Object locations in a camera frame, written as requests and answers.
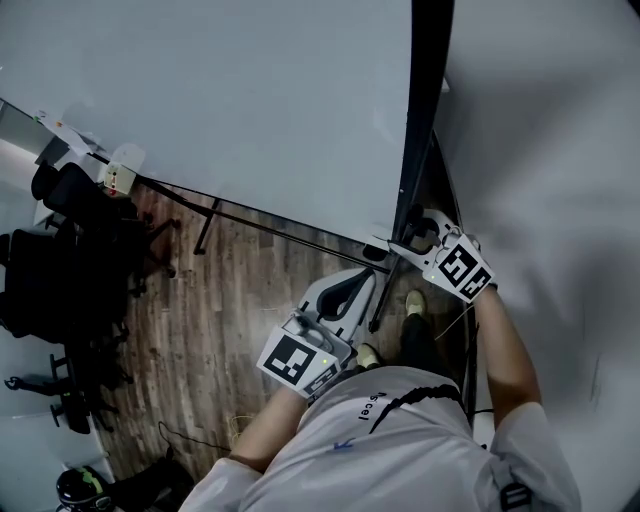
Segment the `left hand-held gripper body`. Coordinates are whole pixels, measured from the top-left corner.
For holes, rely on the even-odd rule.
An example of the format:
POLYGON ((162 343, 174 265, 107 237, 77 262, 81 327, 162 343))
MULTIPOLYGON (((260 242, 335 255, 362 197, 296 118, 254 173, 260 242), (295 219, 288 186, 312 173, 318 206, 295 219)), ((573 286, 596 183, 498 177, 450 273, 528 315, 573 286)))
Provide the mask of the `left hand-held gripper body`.
POLYGON ((271 331, 256 367, 302 397, 319 396, 355 356, 351 318, 331 322, 296 309, 271 331))

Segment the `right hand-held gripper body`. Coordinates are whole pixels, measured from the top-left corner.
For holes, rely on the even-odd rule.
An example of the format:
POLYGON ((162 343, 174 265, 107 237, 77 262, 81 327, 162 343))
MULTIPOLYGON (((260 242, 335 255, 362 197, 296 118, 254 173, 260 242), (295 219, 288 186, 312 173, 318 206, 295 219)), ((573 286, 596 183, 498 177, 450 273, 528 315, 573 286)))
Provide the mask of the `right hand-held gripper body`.
POLYGON ((465 303, 473 303, 495 283, 495 273, 481 256, 479 245, 456 228, 444 236, 436 249, 427 267, 427 281, 465 303))

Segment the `white whiteboard with black frame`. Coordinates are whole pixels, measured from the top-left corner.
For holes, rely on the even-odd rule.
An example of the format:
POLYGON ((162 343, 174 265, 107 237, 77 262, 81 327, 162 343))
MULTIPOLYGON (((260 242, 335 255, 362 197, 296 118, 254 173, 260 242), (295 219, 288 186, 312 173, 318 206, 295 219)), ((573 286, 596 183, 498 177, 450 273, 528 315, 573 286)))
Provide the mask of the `white whiteboard with black frame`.
POLYGON ((0 0, 0 98, 134 171, 386 249, 455 0, 0 0))

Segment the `person's right forearm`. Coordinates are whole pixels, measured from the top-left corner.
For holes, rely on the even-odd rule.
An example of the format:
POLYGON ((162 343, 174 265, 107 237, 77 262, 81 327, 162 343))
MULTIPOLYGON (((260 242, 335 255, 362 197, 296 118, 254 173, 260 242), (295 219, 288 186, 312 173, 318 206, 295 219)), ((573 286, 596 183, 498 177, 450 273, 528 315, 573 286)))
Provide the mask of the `person's right forearm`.
POLYGON ((474 301, 474 309, 498 428, 518 407, 540 404, 541 392, 529 353, 497 289, 487 286, 474 301))

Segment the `person's left forearm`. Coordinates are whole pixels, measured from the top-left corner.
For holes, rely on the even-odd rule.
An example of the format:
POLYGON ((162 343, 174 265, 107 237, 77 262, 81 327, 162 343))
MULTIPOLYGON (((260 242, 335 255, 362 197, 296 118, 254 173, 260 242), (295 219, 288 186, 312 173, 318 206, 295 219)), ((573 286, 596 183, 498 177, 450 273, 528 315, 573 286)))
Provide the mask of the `person's left forearm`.
POLYGON ((307 408, 307 399, 281 387, 238 437, 228 458, 264 473, 296 435, 307 408))

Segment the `person's left shoe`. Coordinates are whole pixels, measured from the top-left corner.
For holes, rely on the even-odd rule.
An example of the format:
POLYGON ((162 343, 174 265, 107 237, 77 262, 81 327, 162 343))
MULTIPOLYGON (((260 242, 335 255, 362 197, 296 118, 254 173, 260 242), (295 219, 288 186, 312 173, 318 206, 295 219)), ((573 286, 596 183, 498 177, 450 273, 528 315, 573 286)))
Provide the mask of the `person's left shoe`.
POLYGON ((368 343, 362 343, 358 346, 356 362, 365 370, 379 368, 384 364, 377 350, 368 343))

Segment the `person's dark trousers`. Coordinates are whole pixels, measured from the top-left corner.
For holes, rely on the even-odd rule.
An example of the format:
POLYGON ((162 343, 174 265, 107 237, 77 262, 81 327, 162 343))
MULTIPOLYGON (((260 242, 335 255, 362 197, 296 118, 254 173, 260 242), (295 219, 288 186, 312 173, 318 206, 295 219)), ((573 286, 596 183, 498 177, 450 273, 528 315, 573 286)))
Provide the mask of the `person's dark trousers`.
MULTIPOLYGON (((348 379, 368 370, 387 366, 385 360, 375 348, 363 343, 359 349, 372 349, 373 362, 356 362, 353 369, 345 370, 338 380, 348 379)), ((455 380, 452 371, 440 354, 431 332, 430 324, 418 313, 412 313, 405 318, 400 336, 399 355, 389 363, 392 366, 405 366, 431 372, 451 380, 455 380)))

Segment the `person's white shirt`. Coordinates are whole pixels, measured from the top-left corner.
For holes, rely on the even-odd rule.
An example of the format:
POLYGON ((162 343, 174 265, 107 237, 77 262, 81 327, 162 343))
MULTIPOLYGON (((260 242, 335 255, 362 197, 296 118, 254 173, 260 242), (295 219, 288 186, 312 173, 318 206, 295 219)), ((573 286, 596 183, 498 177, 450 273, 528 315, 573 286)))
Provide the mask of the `person's white shirt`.
POLYGON ((180 512, 580 512, 543 408, 511 411, 488 448, 457 387, 382 367, 328 390, 264 472, 217 461, 180 512))

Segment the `black office chair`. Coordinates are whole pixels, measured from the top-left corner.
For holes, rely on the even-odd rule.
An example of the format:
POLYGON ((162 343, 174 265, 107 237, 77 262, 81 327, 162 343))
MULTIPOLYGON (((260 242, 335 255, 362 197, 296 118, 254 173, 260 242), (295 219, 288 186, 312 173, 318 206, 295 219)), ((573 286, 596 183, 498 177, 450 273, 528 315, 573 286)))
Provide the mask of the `black office chair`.
POLYGON ((151 245, 169 228, 178 230, 179 220, 169 218, 159 226, 153 216, 138 215, 127 197, 109 196, 77 164, 56 169, 42 162, 34 175, 31 191, 35 199, 65 217, 80 229, 79 241, 92 252, 91 261, 104 264, 109 273, 143 278, 144 265, 151 261, 170 278, 176 270, 162 262, 151 245))
POLYGON ((0 235, 0 326, 14 337, 71 345, 124 339, 127 286, 98 275, 77 248, 20 229, 0 235))
POLYGON ((115 328, 116 334, 66 346, 62 358, 50 356, 53 381, 48 387, 53 395, 60 398, 65 391, 77 391, 90 412, 90 426, 93 418, 107 432, 114 429, 105 422, 102 412, 118 414, 119 409, 106 401, 102 390, 114 391, 123 383, 133 383, 119 362, 119 349, 128 339, 129 329, 124 323, 116 324, 115 328))

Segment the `black device with green light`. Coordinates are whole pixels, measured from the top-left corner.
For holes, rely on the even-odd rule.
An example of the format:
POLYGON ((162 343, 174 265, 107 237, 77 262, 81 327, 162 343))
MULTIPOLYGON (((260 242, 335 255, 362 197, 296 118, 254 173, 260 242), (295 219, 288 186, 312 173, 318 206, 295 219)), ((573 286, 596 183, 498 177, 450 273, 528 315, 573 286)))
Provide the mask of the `black device with green light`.
POLYGON ((60 400, 60 405, 50 406, 55 425, 60 427, 59 419, 63 417, 71 431, 82 435, 90 434, 90 412, 82 395, 77 391, 65 391, 60 395, 60 400))

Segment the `white box with red buttons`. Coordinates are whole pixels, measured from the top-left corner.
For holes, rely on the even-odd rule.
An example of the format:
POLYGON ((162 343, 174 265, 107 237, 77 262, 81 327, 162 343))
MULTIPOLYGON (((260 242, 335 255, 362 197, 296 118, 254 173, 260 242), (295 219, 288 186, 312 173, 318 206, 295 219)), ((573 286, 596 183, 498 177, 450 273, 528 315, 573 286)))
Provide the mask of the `white box with red buttons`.
POLYGON ((100 171, 98 183, 111 197, 129 196, 136 173, 117 162, 110 162, 100 171))

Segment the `white paper sheet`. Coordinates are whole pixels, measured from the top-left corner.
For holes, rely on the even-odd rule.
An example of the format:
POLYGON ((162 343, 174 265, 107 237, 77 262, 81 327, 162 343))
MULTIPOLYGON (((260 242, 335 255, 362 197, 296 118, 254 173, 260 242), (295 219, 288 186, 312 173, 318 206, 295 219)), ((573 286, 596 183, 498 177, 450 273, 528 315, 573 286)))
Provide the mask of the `white paper sheet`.
POLYGON ((77 131, 65 122, 58 120, 55 116, 50 116, 45 111, 37 110, 34 115, 39 117, 40 124, 42 124, 53 135, 65 142, 77 155, 95 153, 100 150, 100 144, 91 135, 77 131), (55 126, 56 121, 63 122, 65 126, 63 128, 57 128, 55 126))

